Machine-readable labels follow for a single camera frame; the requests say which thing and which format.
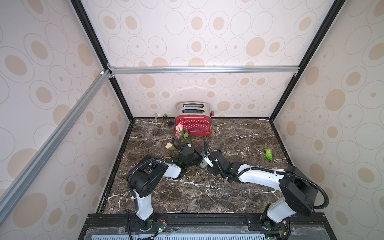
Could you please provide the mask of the white tape dispenser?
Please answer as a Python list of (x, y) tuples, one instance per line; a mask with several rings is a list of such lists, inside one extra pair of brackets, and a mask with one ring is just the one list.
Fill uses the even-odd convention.
[(212, 162), (209, 160), (209, 158), (208, 158), (208, 157), (204, 157), (203, 160), (202, 160), (201, 163), (200, 163), (200, 167), (201, 167), (202, 169), (205, 169), (205, 168), (207, 168), (208, 166), (210, 166), (211, 164), (212, 164)]

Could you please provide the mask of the peach rose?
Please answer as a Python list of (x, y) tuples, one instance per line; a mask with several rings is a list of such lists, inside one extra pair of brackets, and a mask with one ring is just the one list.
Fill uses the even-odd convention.
[(177, 148), (172, 143), (167, 143), (166, 149), (168, 149), (169, 151), (176, 151), (177, 150)]

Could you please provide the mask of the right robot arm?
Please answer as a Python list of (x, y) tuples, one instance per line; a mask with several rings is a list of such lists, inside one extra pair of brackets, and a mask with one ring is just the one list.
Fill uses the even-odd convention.
[(220, 174), (228, 182), (252, 183), (279, 191), (283, 196), (274, 203), (267, 204), (261, 222), (266, 229), (275, 223), (295, 215), (309, 216), (315, 209), (318, 189), (314, 183), (296, 167), (289, 166), (284, 170), (269, 170), (252, 167), (247, 164), (230, 163), (221, 151), (202, 154), (208, 170), (213, 175)]

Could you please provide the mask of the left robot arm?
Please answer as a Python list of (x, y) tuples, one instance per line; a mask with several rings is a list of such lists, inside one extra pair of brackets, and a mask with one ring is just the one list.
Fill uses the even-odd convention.
[(189, 146), (183, 147), (179, 155), (170, 161), (146, 155), (127, 177), (137, 218), (147, 221), (153, 217), (152, 192), (162, 178), (179, 179), (187, 173), (189, 167), (198, 166), (202, 160), (201, 154)]

